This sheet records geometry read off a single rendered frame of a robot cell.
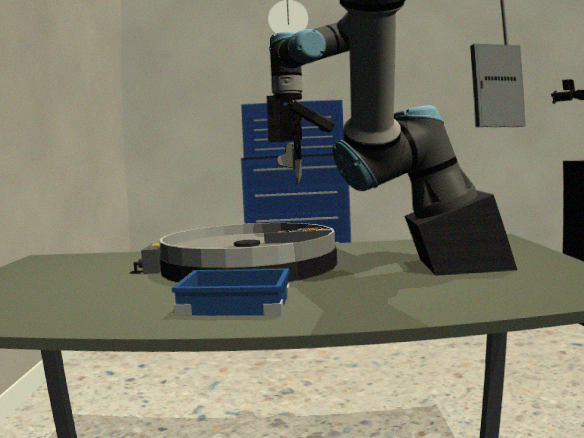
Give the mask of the blue crate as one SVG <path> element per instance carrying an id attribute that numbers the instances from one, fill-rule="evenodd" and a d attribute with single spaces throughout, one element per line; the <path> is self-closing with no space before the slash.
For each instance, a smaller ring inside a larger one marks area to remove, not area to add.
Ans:
<path id="1" fill-rule="evenodd" d="M 289 273 L 289 268 L 194 270 L 172 287 L 175 316 L 282 316 Z"/>

